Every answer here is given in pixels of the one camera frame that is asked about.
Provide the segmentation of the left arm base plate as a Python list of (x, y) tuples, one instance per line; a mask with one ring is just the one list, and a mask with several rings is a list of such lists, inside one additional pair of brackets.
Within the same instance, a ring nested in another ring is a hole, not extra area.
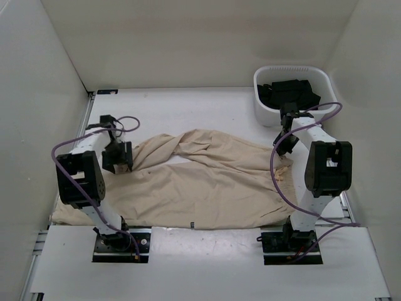
[(93, 263), (148, 263), (152, 237), (151, 227), (129, 229), (138, 245), (139, 255), (134, 242), (127, 235), (117, 234), (118, 240), (105, 240), (96, 231), (96, 240), (93, 247)]

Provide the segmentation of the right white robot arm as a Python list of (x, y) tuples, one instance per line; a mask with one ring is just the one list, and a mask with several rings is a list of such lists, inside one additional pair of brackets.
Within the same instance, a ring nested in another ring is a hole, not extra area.
[(307, 249), (316, 239), (315, 224), (323, 210), (352, 183), (353, 148), (350, 142), (327, 134), (308, 111), (297, 104), (280, 108), (282, 130), (273, 142), (279, 156), (291, 153), (298, 142), (309, 151), (305, 167), (306, 191), (283, 226), (281, 242), (286, 251)]

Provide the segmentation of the beige trousers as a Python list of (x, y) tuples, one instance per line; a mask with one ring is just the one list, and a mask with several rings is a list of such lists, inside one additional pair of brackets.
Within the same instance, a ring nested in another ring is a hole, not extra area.
[(133, 171), (104, 172), (106, 199), (133, 226), (259, 226), (297, 203), (292, 161), (217, 130), (156, 135), (133, 148)]

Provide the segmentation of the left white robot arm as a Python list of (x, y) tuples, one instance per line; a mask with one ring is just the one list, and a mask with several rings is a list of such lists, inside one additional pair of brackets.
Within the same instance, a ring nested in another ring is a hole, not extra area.
[(132, 143), (124, 141), (123, 128), (111, 115), (100, 116), (88, 125), (85, 135), (67, 154), (55, 155), (61, 202), (87, 215), (95, 224), (98, 238), (110, 248), (125, 251), (132, 245), (128, 225), (105, 199), (106, 184), (102, 171), (112, 174), (131, 172)]

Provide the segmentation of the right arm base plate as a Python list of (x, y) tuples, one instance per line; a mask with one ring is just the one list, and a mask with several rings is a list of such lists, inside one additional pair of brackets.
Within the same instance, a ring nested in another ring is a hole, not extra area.
[(267, 231), (262, 232), (256, 241), (262, 245), (265, 266), (323, 264), (315, 231), (288, 239), (282, 231)]

